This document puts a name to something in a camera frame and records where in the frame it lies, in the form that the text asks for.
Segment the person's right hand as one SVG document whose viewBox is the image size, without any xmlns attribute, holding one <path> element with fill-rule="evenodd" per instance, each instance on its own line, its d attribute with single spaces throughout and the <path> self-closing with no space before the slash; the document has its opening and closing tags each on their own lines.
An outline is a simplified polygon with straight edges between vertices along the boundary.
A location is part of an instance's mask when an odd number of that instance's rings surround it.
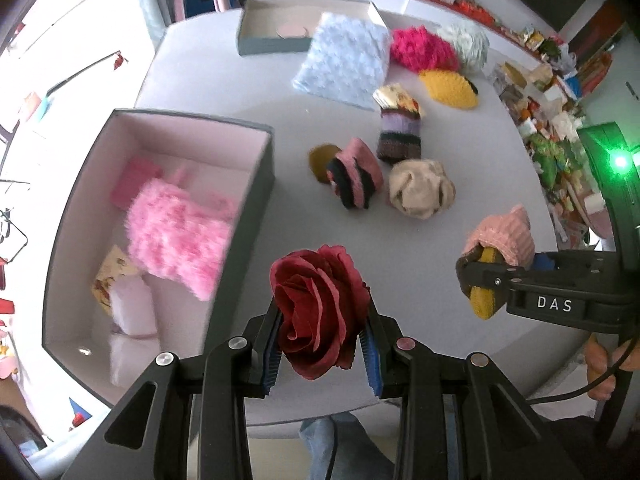
<svg viewBox="0 0 640 480">
<path fill-rule="evenodd" d="M 597 337 L 591 335 L 584 348 L 584 357 L 587 365 L 587 382 L 594 382 L 600 378 L 627 350 L 629 341 L 626 341 L 612 353 L 608 352 L 602 344 L 599 344 Z M 640 368 L 639 345 L 634 346 L 634 350 L 629 353 L 627 359 L 620 366 L 625 372 L 636 372 Z M 597 387 L 589 390 L 588 396 L 592 400 L 607 401 L 616 387 L 616 378 L 610 376 L 601 382 Z"/>
</svg>

